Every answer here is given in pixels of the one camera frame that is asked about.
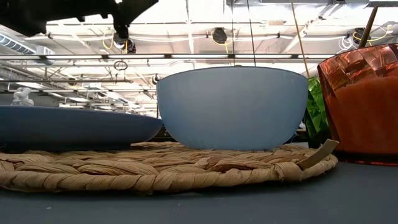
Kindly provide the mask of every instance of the yellow cable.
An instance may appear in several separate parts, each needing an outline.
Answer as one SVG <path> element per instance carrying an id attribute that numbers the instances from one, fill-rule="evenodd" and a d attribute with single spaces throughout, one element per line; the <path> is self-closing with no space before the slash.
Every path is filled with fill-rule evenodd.
<path id="1" fill-rule="evenodd" d="M 112 35 L 112 39 L 111 39 L 111 46 L 108 47 L 108 46 L 105 44 L 105 33 L 104 33 L 104 38 L 102 39 L 102 45 L 104 46 L 104 48 L 106 48 L 106 49 L 108 49 L 108 50 L 111 50 L 112 47 L 113 47 L 113 35 Z"/>
<path id="2" fill-rule="evenodd" d="M 381 40 L 381 39 L 385 38 L 385 37 L 387 36 L 387 34 L 388 34 L 389 29 L 390 29 L 390 26 L 387 26 L 386 33 L 385 33 L 382 37 L 379 37 L 379 38 L 377 38 L 377 39 L 368 40 L 368 42 L 370 43 L 370 42 L 372 42 L 372 41 L 377 41 L 377 40 Z M 353 33 L 353 37 L 354 37 L 355 39 L 357 39 L 357 40 L 361 40 L 361 38 L 356 37 L 355 34 L 357 34 L 357 32 L 354 32 L 354 33 Z"/>

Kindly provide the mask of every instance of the wooden stick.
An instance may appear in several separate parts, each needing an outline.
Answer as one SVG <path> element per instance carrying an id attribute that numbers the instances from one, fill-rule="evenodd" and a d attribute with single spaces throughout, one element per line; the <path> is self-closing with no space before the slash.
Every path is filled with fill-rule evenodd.
<path id="1" fill-rule="evenodd" d="M 310 78 L 310 72 L 308 71 L 308 67 L 307 67 L 307 60 L 305 59 L 305 55 L 304 55 L 303 43 L 301 42 L 301 36 L 300 36 L 300 31 L 299 31 L 299 25 L 297 24 L 296 13 L 294 12 L 293 0 L 290 0 L 290 3 L 292 4 L 293 17 L 294 17 L 294 22 L 295 22 L 295 24 L 296 24 L 296 31 L 297 31 L 297 35 L 298 35 L 298 42 L 300 42 L 301 54 L 303 55 L 303 59 L 304 59 L 305 71 L 306 71 L 306 73 L 307 73 L 307 78 Z"/>
<path id="2" fill-rule="evenodd" d="M 379 8 L 379 6 L 375 6 L 372 10 L 371 17 L 369 17 L 368 24 L 366 24 L 366 28 L 362 34 L 361 41 L 358 45 L 359 49 L 366 46 L 366 42 L 368 41 L 369 34 L 371 33 L 373 21 L 374 21 L 374 18 L 376 17 L 378 8 Z"/>

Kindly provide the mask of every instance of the ductwork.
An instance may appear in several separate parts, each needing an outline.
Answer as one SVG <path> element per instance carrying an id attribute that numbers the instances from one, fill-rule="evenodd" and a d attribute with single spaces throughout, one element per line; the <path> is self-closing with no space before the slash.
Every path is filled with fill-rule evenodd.
<path id="1" fill-rule="evenodd" d="M 35 44 L 30 44 L 25 41 L 19 40 L 16 36 L 4 31 L 0 30 L 0 45 L 15 51 L 16 53 L 24 54 L 24 55 L 52 55 L 54 54 L 53 50 L 48 49 L 44 46 L 39 46 Z M 51 60 L 36 60 L 37 63 L 44 63 L 46 65 L 53 64 Z"/>
<path id="2" fill-rule="evenodd" d="M 0 45 L 15 50 L 21 54 L 30 55 L 35 54 L 36 49 L 32 45 L 28 46 L 29 44 L 22 44 L 15 39 L 12 39 L 4 32 L 0 32 Z"/>

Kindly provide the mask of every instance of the white figurine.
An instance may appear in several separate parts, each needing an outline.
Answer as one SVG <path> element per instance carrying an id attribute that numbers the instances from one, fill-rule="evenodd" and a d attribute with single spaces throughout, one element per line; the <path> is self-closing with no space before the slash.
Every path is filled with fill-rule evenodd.
<path id="1" fill-rule="evenodd" d="M 20 87 L 14 93 L 11 106 L 34 106 L 33 100 L 29 99 L 30 88 Z"/>

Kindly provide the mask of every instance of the light blue bowl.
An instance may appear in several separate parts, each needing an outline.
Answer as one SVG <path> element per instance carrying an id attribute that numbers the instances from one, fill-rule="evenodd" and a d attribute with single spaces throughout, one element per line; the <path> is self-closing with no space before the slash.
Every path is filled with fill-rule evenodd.
<path id="1" fill-rule="evenodd" d="M 264 67 L 217 67 L 157 84 L 160 115 L 178 142 L 199 149 L 271 149 L 290 139 L 307 105 L 308 80 Z"/>

